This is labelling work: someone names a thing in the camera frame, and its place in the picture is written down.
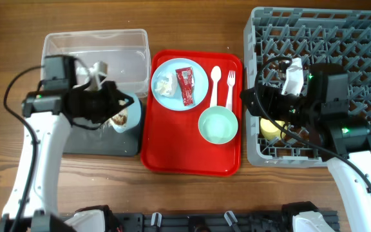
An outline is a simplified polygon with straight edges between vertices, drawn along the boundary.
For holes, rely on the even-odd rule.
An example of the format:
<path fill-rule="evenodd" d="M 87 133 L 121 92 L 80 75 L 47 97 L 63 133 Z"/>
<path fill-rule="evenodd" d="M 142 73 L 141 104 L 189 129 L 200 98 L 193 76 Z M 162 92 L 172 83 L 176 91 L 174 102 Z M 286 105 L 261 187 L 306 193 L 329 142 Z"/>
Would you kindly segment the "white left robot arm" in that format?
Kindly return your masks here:
<path fill-rule="evenodd" d="M 97 130 L 135 101 L 107 80 L 108 65 L 84 63 L 85 80 L 77 82 L 72 55 L 50 55 L 38 70 L 45 74 L 26 95 L 22 114 L 4 107 L 24 126 L 24 142 L 13 190 L 3 208 L 0 231 L 122 231 L 107 205 L 78 210 L 68 220 L 57 210 L 62 154 L 74 127 Z"/>

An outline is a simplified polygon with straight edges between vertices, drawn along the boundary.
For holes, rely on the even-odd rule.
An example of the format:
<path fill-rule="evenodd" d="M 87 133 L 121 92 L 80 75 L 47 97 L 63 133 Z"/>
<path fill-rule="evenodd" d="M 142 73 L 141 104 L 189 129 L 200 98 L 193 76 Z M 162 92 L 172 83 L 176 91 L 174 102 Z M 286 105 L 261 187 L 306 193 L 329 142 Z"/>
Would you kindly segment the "white napkin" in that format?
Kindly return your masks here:
<path fill-rule="evenodd" d="M 164 97 L 173 97 L 178 87 L 175 74 L 167 72 L 157 79 L 155 91 Z"/>

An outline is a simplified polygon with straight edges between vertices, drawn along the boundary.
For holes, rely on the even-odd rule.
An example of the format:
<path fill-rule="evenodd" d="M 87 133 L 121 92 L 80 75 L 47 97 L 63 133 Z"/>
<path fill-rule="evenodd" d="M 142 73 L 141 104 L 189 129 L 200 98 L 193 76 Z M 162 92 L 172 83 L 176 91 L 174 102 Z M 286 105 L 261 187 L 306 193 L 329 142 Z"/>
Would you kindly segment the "red ketchup packet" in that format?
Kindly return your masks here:
<path fill-rule="evenodd" d="M 194 75 L 192 67 L 180 68 L 175 70 L 178 84 L 181 89 L 184 106 L 189 106 L 194 103 Z"/>

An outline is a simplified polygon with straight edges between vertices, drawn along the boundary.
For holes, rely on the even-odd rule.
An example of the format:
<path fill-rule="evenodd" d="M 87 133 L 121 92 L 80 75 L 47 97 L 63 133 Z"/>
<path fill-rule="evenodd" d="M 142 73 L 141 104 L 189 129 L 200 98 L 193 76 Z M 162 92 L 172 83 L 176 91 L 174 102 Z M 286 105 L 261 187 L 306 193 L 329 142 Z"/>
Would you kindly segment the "small light blue bowl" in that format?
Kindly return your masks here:
<path fill-rule="evenodd" d="M 112 126 L 117 133 L 124 133 L 140 123 L 142 115 L 140 101 L 134 93 L 127 93 L 127 95 L 133 98 L 134 103 L 108 120 L 109 125 Z"/>

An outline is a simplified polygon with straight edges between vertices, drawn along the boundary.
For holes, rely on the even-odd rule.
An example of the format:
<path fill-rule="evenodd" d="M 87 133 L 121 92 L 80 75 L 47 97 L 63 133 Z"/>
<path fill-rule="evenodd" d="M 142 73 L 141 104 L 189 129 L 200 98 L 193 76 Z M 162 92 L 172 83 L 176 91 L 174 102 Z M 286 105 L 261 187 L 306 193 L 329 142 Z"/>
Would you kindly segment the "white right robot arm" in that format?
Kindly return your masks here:
<path fill-rule="evenodd" d="M 269 120 L 281 132 L 320 152 L 334 178 L 354 231 L 371 231 L 371 126 L 348 113 L 348 74 L 340 64 L 309 67 L 307 93 L 297 96 L 259 83 L 263 70 L 278 63 L 281 72 L 292 64 L 274 57 L 258 69 L 254 86 L 240 98 L 252 116 Z"/>

